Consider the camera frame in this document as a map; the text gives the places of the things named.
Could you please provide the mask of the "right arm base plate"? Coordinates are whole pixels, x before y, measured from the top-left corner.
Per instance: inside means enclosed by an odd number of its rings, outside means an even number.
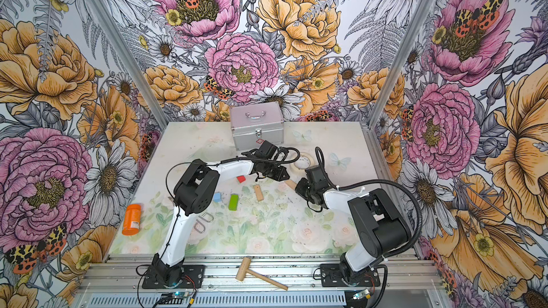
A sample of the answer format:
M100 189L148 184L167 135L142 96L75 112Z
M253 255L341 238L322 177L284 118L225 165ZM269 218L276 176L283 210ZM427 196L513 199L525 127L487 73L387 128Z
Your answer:
M353 271L342 264L320 265L320 281L323 287L379 287L381 280L376 270L365 268Z

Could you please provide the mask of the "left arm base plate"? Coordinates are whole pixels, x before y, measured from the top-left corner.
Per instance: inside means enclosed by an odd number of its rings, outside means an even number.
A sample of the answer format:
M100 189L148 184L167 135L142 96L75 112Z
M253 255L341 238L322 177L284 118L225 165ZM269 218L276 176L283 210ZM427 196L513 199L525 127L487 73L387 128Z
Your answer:
M144 275L144 289L200 289L206 267L203 265L178 265L167 270L149 266Z

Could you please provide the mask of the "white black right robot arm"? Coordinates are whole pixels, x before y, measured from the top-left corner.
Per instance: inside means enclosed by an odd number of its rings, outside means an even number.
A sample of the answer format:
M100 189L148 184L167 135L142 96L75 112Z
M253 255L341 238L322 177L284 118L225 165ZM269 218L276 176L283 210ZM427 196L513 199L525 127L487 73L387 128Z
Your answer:
M395 203L382 188L366 191L367 185L384 184L399 189L411 201L415 227L405 221ZM308 203L323 210L336 210L350 215L359 241L341 256L339 273L342 281L357 285L365 275L386 258L409 250L418 241L423 216L418 200L403 185L384 179L367 180L348 186L335 185L325 168L317 165L305 171L295 192Z

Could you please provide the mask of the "natural wood block 51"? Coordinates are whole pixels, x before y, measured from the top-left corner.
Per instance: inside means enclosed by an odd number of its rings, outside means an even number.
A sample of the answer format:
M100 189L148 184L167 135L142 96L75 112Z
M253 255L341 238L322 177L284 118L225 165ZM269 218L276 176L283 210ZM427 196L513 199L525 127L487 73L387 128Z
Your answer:
M292 191L295 191L296 187L297 187L297 183L295 183L294 181L292 180L286 180L285 181L285 184L292 190Z

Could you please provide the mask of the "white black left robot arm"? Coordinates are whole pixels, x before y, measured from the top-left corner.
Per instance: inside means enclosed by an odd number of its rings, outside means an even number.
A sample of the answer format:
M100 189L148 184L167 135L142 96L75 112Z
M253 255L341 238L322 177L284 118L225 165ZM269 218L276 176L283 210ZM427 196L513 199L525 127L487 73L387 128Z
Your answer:
M174 213L166 239L154 255L147 274L160 285L175 287L183 279L186 246L196 220L213 201L219 183L240 176L257 175L284 182L290 178L287 165L299 160L301 152L293 147L278 147L268 141L242 155L216 162L195 159L168 193Z

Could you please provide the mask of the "natural wood block 31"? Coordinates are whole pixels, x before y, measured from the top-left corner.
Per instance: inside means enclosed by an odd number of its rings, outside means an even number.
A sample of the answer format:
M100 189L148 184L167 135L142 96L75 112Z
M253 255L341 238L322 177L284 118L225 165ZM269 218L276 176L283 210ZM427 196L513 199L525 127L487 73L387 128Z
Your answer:
M254 185L253 190L254 190L255 197L256 197L257 201L262 202L264 200L264 195L263 195L263 192L261 190L260 185L258 185L258 184Z

